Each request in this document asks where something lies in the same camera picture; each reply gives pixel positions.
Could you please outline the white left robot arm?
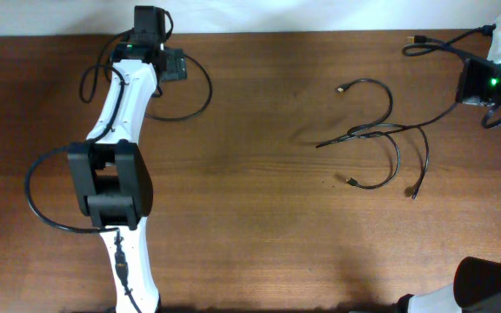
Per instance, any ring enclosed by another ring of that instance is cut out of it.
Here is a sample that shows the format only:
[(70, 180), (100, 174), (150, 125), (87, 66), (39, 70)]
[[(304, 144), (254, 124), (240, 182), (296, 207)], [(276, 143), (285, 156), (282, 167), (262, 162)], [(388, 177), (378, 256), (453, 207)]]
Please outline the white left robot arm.
[(138, 142), (146, 108), (158, 92), (169, 55), (167, 10), (134, 9), (134, 27), (110, 62), (110, 89), (85, 142), (68, 161), (79, 208), (106, 246), (117, 293), (117, 312), (157, 312), (160, 294), (152, 278), (146, 240), (153, 186)]

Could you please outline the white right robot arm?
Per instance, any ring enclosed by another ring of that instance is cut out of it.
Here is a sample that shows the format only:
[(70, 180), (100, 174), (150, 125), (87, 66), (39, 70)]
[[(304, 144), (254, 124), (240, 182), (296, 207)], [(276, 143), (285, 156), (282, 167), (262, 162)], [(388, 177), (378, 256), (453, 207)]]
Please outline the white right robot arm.
[[(491, 107), (481, 124), (485, 129), (501, 125), (501, 59), (469, 58), (461, 72), (456, 99), (475, 97)], [(501, 312), (501, 259), (468, 256), (458, 265), (453, 282), (438, 290), (407, 294), (395, 304), (396, 312)]]

